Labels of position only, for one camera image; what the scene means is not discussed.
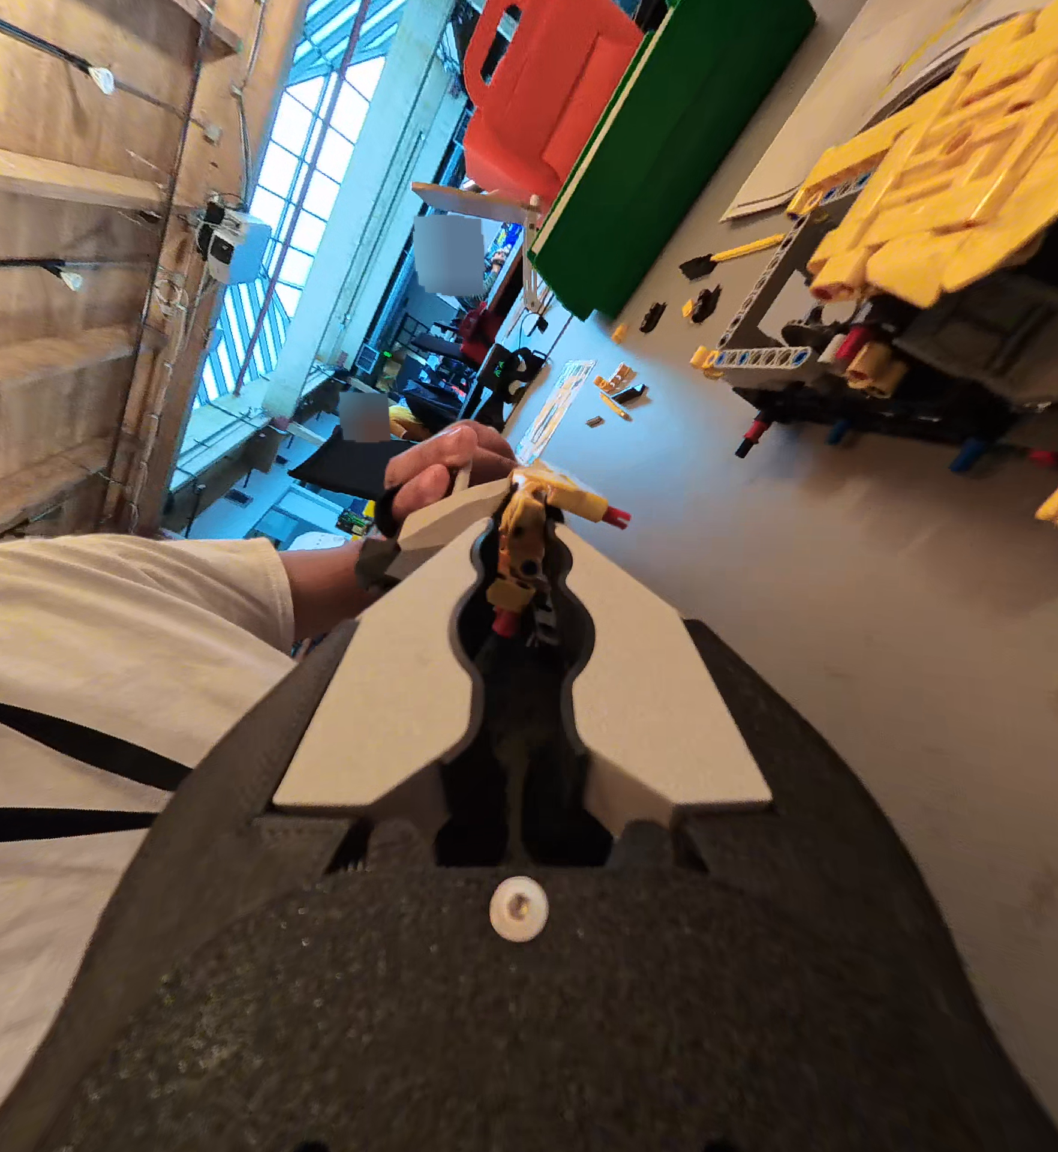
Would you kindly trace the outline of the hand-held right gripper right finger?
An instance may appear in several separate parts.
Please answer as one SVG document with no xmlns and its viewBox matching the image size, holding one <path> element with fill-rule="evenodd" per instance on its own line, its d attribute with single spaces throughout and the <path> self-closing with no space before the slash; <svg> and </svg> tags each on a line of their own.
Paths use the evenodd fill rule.
<svg viewBox="0 0 1058 1152">
<path fill-rule="evenodd" d="M 663 597 L 570 527 L 554 531 L 580 649 L 565 689 L 587 760 L 584 807 L 615 839 L 695 816 L 759 813 L 774 794 L 689 632 Z"/>
</svg>

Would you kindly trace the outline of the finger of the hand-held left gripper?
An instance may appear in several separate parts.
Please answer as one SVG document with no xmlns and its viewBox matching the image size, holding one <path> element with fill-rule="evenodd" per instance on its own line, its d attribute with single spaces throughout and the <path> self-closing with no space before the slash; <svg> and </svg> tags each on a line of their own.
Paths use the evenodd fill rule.
<svg viewBox="0 0 1058 1152">
<path fill-rule="evenodd" d="M 490 524 L 510 488 L 512 479 L 455 488 L 450 497 L 411 514 L 389 540 L 369 540 L 355 566 L 359 588 L 365 592 L 392 591 L 471 525 Z"/>
</svg>

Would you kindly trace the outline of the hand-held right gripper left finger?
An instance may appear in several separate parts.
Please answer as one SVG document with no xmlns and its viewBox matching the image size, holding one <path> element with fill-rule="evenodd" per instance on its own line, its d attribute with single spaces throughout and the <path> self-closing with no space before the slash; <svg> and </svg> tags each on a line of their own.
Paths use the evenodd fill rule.
<svg viewBox="0 0 1058 1152">
<path fill-rule="evenodd" d="M 365 869 L 393 831 L 444 867 L 502 863 L 508 771 L 486 734 L 478 652 L 491 517 L 440 546 L 373 540 L 375 603 L 335 642 L 333 675 L 273 797 L 277 814 L 348 824 L 330 869 Z"/>
</svg>

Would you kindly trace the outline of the small yellow black assembly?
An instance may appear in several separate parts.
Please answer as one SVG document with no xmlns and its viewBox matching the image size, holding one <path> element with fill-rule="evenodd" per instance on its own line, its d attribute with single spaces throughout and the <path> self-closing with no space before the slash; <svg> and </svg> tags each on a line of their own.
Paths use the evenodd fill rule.
<svg viewBox="0 0 1058 1152">
<path fill-rule="evenodd" d="M 549 490 L 536 482 L 517 487 L 498 527 L 495 576 L 486 592 L 493 632 L 504 641 L 521 633 L 527 614 L 553 612 L 546 572 L 549 527 Z"/>
</svg>

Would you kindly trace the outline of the yellow toy car model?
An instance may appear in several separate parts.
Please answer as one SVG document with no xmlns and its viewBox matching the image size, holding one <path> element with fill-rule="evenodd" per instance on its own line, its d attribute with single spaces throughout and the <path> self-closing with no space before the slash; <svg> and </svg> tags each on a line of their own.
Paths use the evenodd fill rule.
<svg viewBox="0 0 1058 1152">
<path fill-rule="evenodd" d="M 775 426 L 1058 467 L 1058 3 L 816 163 L 785 242 L 690 366 Z M 1058 488 L 1037 513 L 1058 527 Z"/>
</svg>

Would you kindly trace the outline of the person's left forearm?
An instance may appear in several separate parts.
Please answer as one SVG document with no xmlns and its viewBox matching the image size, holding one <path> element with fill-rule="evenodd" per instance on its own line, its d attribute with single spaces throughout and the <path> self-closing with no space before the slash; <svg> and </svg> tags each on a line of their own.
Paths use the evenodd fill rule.
<svg viewBox="0 0 1058 1152">
<path fill-rule="evenodd" d="M 328 636 L 371 607 L 381 591 L 359 584 L 358 562 L 365 543 L 299 553 L 280 553 L 290 582 L 294 641 Z"/>
</svg>

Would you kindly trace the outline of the black desk divider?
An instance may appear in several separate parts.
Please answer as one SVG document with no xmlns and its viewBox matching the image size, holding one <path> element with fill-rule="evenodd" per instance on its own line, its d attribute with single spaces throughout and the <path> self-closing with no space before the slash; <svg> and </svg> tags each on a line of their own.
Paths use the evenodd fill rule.
<svg viewBox="0 0 1058 1152">
<path fill-rule="evenodd" d="M 290 471 L 290 478 L 328 493 L 375 501 L 388 488 L 385 475 L 392 461 L 414 446 L 396 439 L 348 441 L 337 434 Z"/>
</svg>

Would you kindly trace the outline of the grey desk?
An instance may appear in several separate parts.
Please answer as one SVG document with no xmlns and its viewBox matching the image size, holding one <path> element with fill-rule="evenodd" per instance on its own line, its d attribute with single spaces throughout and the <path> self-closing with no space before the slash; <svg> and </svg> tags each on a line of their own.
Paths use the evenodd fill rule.
<svg viewBox="0 0 1058 1152">
<path fill-rule="evenodd" d="M 681 317 L 678 266 L 779 229 L 722 216 L 861 7 L 815 3 L 816 29 L 624 311 L 624 347 L 561 307 L 534 333 L 553 367 L 626 362 L 650 390 L 633 422 L 590 428 L 605 408 L 585 386 L 546 460 L 633 514 L 583 535 L 707 622 L 854 768 L 1058 1124 L 1058 529 L 1035 520 L 1058 476 L 1015 458 L 958 476 L 937 445 L 829 448 L 809 426 L 776 426 L 738 460 L 750 408 L 689 366 L 765 254 L 722 268 L 703 328 Z"/>
</svg>

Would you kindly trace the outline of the person's left hand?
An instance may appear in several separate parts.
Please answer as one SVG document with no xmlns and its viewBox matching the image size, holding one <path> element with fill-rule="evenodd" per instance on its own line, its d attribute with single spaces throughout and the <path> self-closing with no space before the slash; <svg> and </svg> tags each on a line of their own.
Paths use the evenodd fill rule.
<svg viewBox="0 0 1058 1152">
<path fill-rule="evenodd" d="M 457 422 L 395 458 L 385 482 L 403 486 L 399 509 L 405 524 L 411 514 L 448 498 L 464 471 L 472 486 L 485 486 L 508 478 L 516 465 L 513 449 L 491 427 Z"/>
</svg>

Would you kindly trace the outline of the colourful leaflet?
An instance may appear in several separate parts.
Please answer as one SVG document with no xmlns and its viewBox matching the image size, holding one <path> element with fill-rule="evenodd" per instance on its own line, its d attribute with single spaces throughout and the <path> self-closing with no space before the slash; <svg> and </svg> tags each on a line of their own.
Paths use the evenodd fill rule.
<svg viewBox="0 0 1058 1152">
<path fill-rule="evenodd" d="M 572 360 L 564 366 L 543 408 L 519 443 L 517 458 L 523 467 L 532 467 L 540 460 L 595 367 L 595 360 Z"/>
</svg>

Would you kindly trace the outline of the black device with green lights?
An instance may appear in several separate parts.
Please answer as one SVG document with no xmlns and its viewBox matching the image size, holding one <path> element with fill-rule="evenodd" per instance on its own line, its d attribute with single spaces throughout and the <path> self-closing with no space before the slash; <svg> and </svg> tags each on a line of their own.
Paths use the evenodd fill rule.
<svg viewBox="0 0 1058 1152">
<path fill-rule="evenodd" d="M 547 356 L 534 349 L 509 349 L 495 344 L 479 371 L 478 404 L 471 419 L 504 431 L 509 419 L 506 411 L 520 401 L 521 393 L 538 379 L 547 363 Z"/>
</svg>

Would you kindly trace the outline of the red office chair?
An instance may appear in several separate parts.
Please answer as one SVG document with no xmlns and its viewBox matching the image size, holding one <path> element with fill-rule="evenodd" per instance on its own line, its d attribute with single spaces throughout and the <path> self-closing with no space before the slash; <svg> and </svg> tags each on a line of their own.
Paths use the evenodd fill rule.
<svg viewBox="0 0 1058 1152">
<path fill-rule="evenodd" d="M 470 310 L 456 322 L 460 341 L 460 358 L 474 368 L 480 368 L 490 353 L 504 319 L 485 303 Z"/>
</svg>

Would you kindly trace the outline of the person's white shirt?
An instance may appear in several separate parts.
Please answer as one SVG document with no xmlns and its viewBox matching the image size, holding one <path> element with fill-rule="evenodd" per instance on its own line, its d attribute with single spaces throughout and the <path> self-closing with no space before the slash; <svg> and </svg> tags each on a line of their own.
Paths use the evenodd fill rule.
<svg viewBox="0 0 1058 1152">
<path fill-rule="evenodd" d="M 0 544 L 0 704 L 187 769 L 292 668 L 262 540 Z M 144 829 L 0 843 L 0 1102 L 41 1043 Z"/>
</svg>

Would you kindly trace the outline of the wooden board document stand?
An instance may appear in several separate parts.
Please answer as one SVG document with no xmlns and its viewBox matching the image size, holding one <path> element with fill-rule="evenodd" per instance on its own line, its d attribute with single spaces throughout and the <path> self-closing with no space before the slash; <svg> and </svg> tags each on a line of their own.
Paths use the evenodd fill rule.
<svg viewBox="0 0 1058 1152">
<path fill-rule="evenodd" d="M 532 242 L 547 217 L 538 195 L 524 201 L 422 182 L 411 187 L 430 210 L 415 217 L 412 239 L 419 284 L 434 296 L 485 296 L 486 223 L 521 225 L 524 240 Z"/>
</svg>

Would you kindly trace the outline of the glass skylight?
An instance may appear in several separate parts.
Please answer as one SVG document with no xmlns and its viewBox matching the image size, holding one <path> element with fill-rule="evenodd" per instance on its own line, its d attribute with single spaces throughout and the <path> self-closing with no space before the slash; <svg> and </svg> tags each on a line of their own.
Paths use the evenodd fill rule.
<svg viewBox="0 0 1058 1152">
<path fill-rule="evenodd" d="M 250 210 L 273 229 L 254 281 L 228 287 L 196 408 L 269 377 L 290 337 L 407 2 L 311 2 Z"/>
</svg>

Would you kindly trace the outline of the green storage bin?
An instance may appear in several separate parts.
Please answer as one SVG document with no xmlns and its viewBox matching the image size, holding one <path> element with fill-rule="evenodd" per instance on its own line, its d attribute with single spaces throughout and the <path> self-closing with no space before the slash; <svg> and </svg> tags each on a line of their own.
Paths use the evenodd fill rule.
<svg viewBox="0 0 1058 1152">
<path fill-rule="evenodd" d="M 622 313 L 815 25 L 808 2 L 667 3 L 528 251 L 576 319 Z"/>
</svg>

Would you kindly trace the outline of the black-tipped yellow tool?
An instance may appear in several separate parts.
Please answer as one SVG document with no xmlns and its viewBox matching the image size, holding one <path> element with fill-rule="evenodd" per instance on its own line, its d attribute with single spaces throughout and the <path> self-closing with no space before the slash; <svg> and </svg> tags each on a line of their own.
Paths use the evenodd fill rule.
<svg viewBox="0 0 1058 1152">
<path fill-rule="evenodd" d="M 786 239 L 786 233 L 765 236 L 716 254 L 693 257 L 680 265 L 681 274 L 690 283 L 700 281 L 712 274 L 714 269 L 723 263 L 740 261 L 748 255 L 776 250 Z"/>
</svg>

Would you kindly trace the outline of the red storage bin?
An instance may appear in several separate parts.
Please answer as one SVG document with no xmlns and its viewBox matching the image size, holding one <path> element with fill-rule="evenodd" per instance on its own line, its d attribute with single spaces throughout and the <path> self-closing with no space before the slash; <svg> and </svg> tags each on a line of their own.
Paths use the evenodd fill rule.
<svg viewBox="0 0 1058 1152">
<path fill-rule="evenodd" d="M 490 2 L 464 55 L 465 172 L 486 193 L 560 195 L 643 44 L 611 2 Z"/>
</svg>

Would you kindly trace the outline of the open instruction booklet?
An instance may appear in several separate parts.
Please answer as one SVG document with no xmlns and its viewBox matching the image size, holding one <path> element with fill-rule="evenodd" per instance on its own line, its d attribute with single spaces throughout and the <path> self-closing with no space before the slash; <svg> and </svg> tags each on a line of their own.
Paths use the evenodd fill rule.
<svg viewBox="0 0 1058 1152">
<path fill-rule="evenodd" d="M 947 77 L 999 25 L 1045 2 L 869 2 L 726 210 L 786 206 L 821 156 Z"/>
</svg>

